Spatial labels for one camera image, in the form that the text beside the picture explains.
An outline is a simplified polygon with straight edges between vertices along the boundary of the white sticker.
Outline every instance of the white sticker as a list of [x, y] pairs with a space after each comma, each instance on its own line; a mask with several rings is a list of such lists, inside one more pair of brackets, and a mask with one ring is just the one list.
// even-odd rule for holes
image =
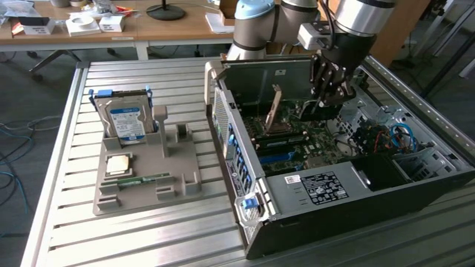
[[112, 40], [134, 40], [134, 37], [112, 37]]
[[286, 176], [286, 183], [292, 184], [295, 182], [300, 182], [300, 175]]
[[276, 76], [286, 75], [286, 72], [287, 72], [287, 70], [276, 70], [275, 75]]
[[139, 139], [143, 139], [146, 136], [146, 130], [139, 116], [140, 109], [138, 107], [111, 110], [118, 137], [124, 141], [124, 144], [138, 143]]
[[294, 138], [290, 138], [288, 139], [288, 142], [292, 143], [292, 142], [299, 142], [304, 139], [306, 137], [304, 136], [299, 136], [299, 137], [294, 137]]
[[275, 142], [275, 143], [267, 144], [267, 146], [279, 146], [279, 145], [284, 145], [284, 144], [287, 144], [287, 141]]

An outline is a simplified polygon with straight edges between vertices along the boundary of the product label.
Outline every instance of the product label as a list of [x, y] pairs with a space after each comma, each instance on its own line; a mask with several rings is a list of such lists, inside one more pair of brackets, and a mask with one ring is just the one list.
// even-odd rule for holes
[[300, 182], [300, 175], [286, 176], [286, 183], [292, 184], [295, 182]]
[[134, 37], [112, 37], [112, 40], [134, 40]]
[[143, 128], [143, 122], [139, 120], [139, 116], [140, 109], [138, 107], [111, 110], [118, 137], [124, 141], [124, 144], [138, 143], [138, 140], [143, 139], [146, 136], [146, 130]]
[[332, 171], [326, 172], [324, 174], [303, 177], [302, 183], [315, 205], [348, 197], [347, 191]]

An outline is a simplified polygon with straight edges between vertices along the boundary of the office chair wheel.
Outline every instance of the office chair wheel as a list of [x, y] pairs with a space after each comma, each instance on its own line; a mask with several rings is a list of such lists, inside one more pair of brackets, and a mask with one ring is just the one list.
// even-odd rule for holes
[[41, 82], [43, 81], [43, 75], [41, 74], [33, 74], [31, 75], [31, 78], [35, 82]]
[[31, 58], [37, 58], [37, 53], [36, 53], [36, 52], [27, 51], [27, 55], [28, 55]]
[[107, 48], [107, 52], [111, 56], [115, 56], [118, 54], [112, 48]]

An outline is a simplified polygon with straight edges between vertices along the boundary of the silver robot arm segment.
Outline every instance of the silver robot arm segment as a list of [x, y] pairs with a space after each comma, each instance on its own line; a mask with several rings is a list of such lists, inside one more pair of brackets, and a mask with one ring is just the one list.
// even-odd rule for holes
[[266, 57], [266, 43], [298, 43], [303, 23], [318, 17], [316, 0], [240, 0], [236, 5], [234, 44], [228, 60], [252, 60]]
[[[304, 23], [299, 41], [312, 56], [312, 95], [319, 107], [339, 105], [355, 97], [348, 80], [376, 40], [395, 7], [395, 0], [342, 0], [335, 18]], [[335, 34], [330, 31], [335, 25]]]

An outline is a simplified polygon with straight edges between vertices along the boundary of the blue cable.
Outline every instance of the blue cable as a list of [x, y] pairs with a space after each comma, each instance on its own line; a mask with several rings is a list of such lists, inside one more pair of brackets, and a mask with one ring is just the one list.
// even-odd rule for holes
[[[0, 174], [3, 175], [8, 175], [9, 177], [12, 177], [16, 181], [17, 187], [20, 188], [20, 192], [21, 192], [21, 196], [23, 196], [23, 202], [24, 202], [24, 213], [28, 214], [28, 202], [27, 202], [27, 196], [24, 194], [24, 189], [23, 189], [23, 184], [20, 179], [15, 176], [15, 174], [12, 174], [11, 172], [5, 172], [5, 171], [0, 171]], [[0, 234], [0, 238], [8, 234], [8, 232], [4, 232]]]
[[20, 192], [21, 192], [21, 196], [23, 196], [23, 202], [24, 202], [24, 213], [28, 213], [28, 202], [27, 202], [27, 195], [24, 194], [24, 189], [23, 189], [23, 184], [20, 179], [16, 177], [15, 174], [12, 174], [11, 172], [5, 172], [5, 171], [0, 171], [0, 174], [3, 175], [8, 175], [9, 177], [12, 177], [16, 181], [17, 187], [20, 188]]
[[0, 132], [3, 132], [5, 135], [8, 135], [11, 137], [24, 138], [24, 139], [28, 139], [28, 141], [29, 141], [29, 146], [28, 146], [27, 150], [23, 152], [23, 154], [20, 154], [17, 157], [15, 157], [9, 161], [0, 161], [0, 165], [5, 165], [7, 163], [12, 163], [13, 161], [19, 160], [31, 151], [32, 145], [33, 145], [33, 141], [32, 141], [31, 137], [24, 136], [24, 135], [13, 135], [12, 133], [4, 131], [1, 128], [0, 128]]
[[411, 144], [412, 144], [412, 152], [418, 152], [418, 144], [416, 144], [416, 138], [414, 138], [414, 133], [410, 128], [410, 126], [404, 123], [396, 123], [395, 125], [391, 126], [390, 128], [390, 135], [391, 135], [391, 141], [396, 147], [399, 147], [398, 140], [395, 139], [396, 133], [394, 132], [394, 129], [398, 127], [403, 127], [407, 130], [408, 133], [408, 138], [411, 139]]

